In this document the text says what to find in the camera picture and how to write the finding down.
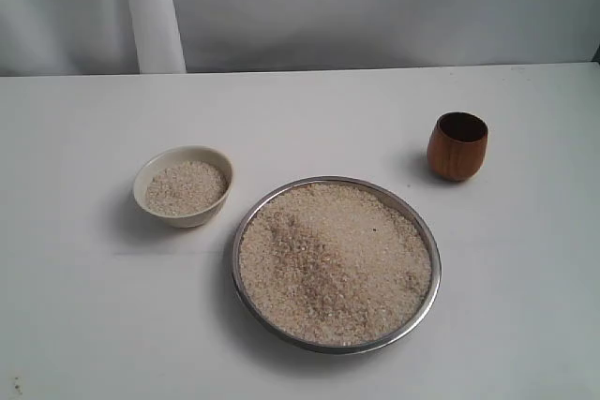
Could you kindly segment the brown wooden cup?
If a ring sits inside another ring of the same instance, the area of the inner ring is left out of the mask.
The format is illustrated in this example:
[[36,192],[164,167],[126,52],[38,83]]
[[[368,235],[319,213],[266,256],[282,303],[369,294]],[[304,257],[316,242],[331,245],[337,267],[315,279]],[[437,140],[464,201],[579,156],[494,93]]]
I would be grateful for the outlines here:
[[440,116],[426,151],[429,168],[444,180],[464,182],[482,167],[488,146],[488,126],[464,111]]

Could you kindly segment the rice in steel tray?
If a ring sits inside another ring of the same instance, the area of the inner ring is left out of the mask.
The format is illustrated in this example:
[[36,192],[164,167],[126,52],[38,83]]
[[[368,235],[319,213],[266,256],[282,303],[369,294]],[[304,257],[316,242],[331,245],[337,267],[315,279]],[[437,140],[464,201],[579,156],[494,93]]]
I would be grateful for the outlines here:
[[273,325],[327,346],[374,341],[426,299],[431,263],[415,225],[351,185],[310,184],[268,201],[241,240],[240,274]]

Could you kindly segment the rice in cream bowl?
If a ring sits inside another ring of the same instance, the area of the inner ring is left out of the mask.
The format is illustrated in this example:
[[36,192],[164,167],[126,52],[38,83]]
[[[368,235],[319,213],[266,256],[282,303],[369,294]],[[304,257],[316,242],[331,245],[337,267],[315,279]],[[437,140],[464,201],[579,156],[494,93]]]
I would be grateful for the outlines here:
[[215,166],[202,161],[185,161],[153,177],[146,188],[145,202],[159,215],[194,215],[217,202],[228,185],[224,174]]

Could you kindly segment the cream ceramic bowl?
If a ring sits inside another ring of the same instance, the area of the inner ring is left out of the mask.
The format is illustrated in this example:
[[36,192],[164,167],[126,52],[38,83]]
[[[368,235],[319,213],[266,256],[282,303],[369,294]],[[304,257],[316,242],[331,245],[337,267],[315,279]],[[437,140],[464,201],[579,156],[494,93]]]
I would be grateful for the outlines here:
[[[185,161],[202,161],[218,168],[228,181],[228,187],[223,196],[207,209],[194,215],[166,216],[152,212],[146,205],[145,192],[153,177],[162,170]],[[138,172],[134,180],[132,193],[138,206],[148,214],[155,216],[166,224],[179,228],[194,228],[208,222],[218,214],[227,199],[233,183],[233,165],[221,152],[204,146],[183,146],[167,150],[149,160]]]

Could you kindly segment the round steel tray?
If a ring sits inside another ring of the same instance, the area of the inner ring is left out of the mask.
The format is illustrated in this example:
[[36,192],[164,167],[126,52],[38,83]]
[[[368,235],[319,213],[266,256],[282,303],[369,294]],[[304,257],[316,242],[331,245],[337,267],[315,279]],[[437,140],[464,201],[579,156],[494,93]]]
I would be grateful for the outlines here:
[[[398,211],[407,219],[409,219],[409,221],[415,226],[421,239],[425,242],[425,246],[429,255],[431,267],[430,281],[425,299],[422,301],[417,311],[409,318],[406,324],[398,326],[392,332],[387,333],[374,340],[367,341],[365,343],[343,346],[318,344],[316,342],[311,342],[300,337],[296,337],[284,331],[276,324],[272,323],[262,312],[259,311],[257,305],[251,300],[247,287],[245,286],[242,279],[240,260],[242,242],[252,220],[258,215],[258,213],[269,201],[293,189],[304,187],[306,185],[318,184],[347,185],[373,195],[385,206]],[[367,353],[391,345],[407,336],[423,321],[423,319],[430,311],[431,307],[434,305],[434,302],[437,299],[439,293],[439,288],[442,281],[442,262],[437,243],[431,230],[428,227],[428,224],[407,201],[400,198],[395,193],[365,180],[343,176],[322,175],[308,177],[290,182],[286,185],[282,185],[276,188],[275,190],[271,191],[270,193],[266,194],[264,197],[258,200],[258,202],[255,205],[253,205],[250,208],[250,210],[243,217],[242,221],[237,227],[234,234],[234,238],[232,240],[231,274],[234,291],[240,303],[246,308],[246,310],[252,315],[252,317],[254,317],[269,333],[273,334],[274,336],[288,344],[308,351],[331,355],[352,355]]]

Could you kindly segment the white backdrop cloth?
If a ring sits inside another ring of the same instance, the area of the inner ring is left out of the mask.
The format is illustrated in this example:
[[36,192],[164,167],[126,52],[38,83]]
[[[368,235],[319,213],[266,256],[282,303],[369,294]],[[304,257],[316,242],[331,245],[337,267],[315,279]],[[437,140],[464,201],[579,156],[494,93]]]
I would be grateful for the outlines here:
[[599,0],[1,0],[5,76],[587,62]]

